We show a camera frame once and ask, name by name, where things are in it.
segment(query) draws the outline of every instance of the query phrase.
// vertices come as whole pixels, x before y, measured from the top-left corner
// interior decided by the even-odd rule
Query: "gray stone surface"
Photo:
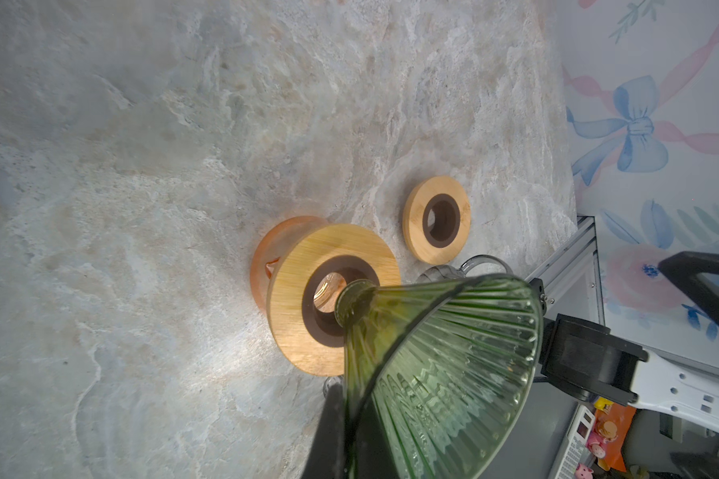
[[[372,228],[447,173],[459,256],[574,230],[545,6],[0,1],[0,477],[295,477],[322,379],[248,289],[260,237]]]

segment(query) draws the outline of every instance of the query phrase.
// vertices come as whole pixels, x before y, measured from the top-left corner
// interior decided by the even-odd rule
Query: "wooden ring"
[[[361,226],[323,226],[283,255],[269,281],[269,328],[285,357],[315,376],[344,374],[344,331],[332,313],[314,304],[315,290],[328,273],[347,283],[360,278],[380,286],[402,283],[389,246]]]
[[[429,224],[429,216],[434,221]],[[460,183],[435,176],[416,186],[405,203],[403,233],[420,261],[444,264],[456,257],[469,238],[471,206]]]

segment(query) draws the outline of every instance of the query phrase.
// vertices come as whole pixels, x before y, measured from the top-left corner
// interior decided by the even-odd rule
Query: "pink flower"
[[[623,306],[659,313],[685,300],[671,282],[658,271],[658,263],[668,253],[649,244],[619,247],[607,258],[604,287]]]

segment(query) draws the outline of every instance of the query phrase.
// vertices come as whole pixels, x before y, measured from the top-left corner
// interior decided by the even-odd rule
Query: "green glass funnel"
[[[400,287],[358,280],[340,294],[336,320],[346,331],[346,475],[374,475],[362,472],[377,457],[361,457],[369,448],[386,451],[399,477],[478,476],[532,385],[537,292],[508,274]]]

